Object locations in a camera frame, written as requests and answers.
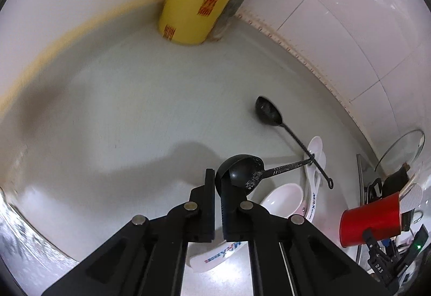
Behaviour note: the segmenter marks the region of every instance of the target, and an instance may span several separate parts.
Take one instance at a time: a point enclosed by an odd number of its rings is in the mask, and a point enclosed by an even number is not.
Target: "metal rivet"
[[[141,214],[137,214],[136,216],[134,216],[132,218],[132,223],[134,225],[143,225],[145,223],[145,221],[147,220],[147,218]]]
[[[188,201],[184,204],[184,208],[187,211],[194,211],[197,209],[197,203],[195,203],[194,201]]]
[[[300,214],[294,214],[292,217],[290,217],[290,220],[292,221],[293,224],[298,224],[298,225],[301,225],[302,223],[305,222],[303,216],[301,216]]]
[[[242,201],[242,203],[240,203],[240,207],[243,210],[251,210],[253,208],[253,203],[251,201]]]

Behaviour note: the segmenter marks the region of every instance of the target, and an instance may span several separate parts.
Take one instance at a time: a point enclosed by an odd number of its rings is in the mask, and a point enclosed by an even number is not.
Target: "ladle handle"
[[[302,166],[305,166],[305,165],[309,165],[310,163],[313,162],[313,158],[314,158],[314,154],[312,155],[311,158],[308,158],[306,160],[302,160],[302,161],[298,161],[298,162],[294,162],[294,163],[288,163],[287,165],[278,166],[278,167],[275,167],[275,168],[271,168],[269,170],[265,170],[262,173],[261,179],[265,179],[265,178],[269,178],[269,177],[272,177],[272,176],[276,176],[276,175],[279,175],[281,173],[292,171],[292,170],[294,170],[296,168],[299,168],[299,167],[302,167]]]
[[[293,131],[286,124],[281,124],[280,126],[283,127],[287,131],[287,133],[289,133],[292,136],[293,139],[295,139],[295,142],[297,142],[298,145],[301,147],[301,149],[303,149],[303,151],[311,158],[311,154],[308,151],[307,147],[299,140],[299,138],[295,135],[295,133],[293,133]],[[333,188],[332,178],[328,177],[328,175],[325,173],[324,169],[322,168],[322,166],[319,165],[319,163],[316,161],[316,159],[313,158],[312,162],[319,169],[319,171],[323,175],[323,177],[325,177],[326,181],[328,182],[329,189],[332,189]]]

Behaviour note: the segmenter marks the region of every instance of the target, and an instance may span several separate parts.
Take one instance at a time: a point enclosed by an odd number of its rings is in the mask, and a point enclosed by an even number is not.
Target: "black ladle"
[[[283,117],[281,116],[278,109],[275,107],[273,103],[271,103],[267,98],[260,96],[256,100],[255,110],[257,117],[263,124],[267,124],[269,126],[280,126],[283,127],[298,145],[303,149],[303,151],[311,158],[311,154],[306,148],[306,146],[299,140],[299,138],[293,133],[293,131],[283,123]],[[315,158],[312,158],[312,162],[319,169],[320,173],[322,173],[323,177],[325,177],[328,182],[329,189],[333,188],[333,180],[328,177],[323,168],[319,165]]]
[[[220,194],[220,181],[223,177],[229,175],[231,183],[240,188],[244,188],[245,194],[250,194],[262,179],[285,173],[301,166],[308,165],[312,158],[288,163],[287,165],[265,170],[261,158],[253,155],[240,154],[228,158],[217,170],[216,189]]]

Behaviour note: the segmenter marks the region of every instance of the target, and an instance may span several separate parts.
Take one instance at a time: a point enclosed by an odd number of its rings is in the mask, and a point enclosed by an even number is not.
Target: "red cylindrical container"
[[[340,242],[343,247],[364,244],[362,233],[371,228],[376,240],[392,238],[401,233],[399,193],[371,204],[346,210],[341,216]]]

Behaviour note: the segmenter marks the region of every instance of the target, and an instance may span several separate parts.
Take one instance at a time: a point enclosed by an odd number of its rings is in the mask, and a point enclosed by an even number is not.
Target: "white wall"
[[[7,0],[0,95],[50,43],[130,1]],[[431,14],[423,0],[246,0],[240,12],[276,31],[330,82],[378,153],[408,130],[431,130]]]

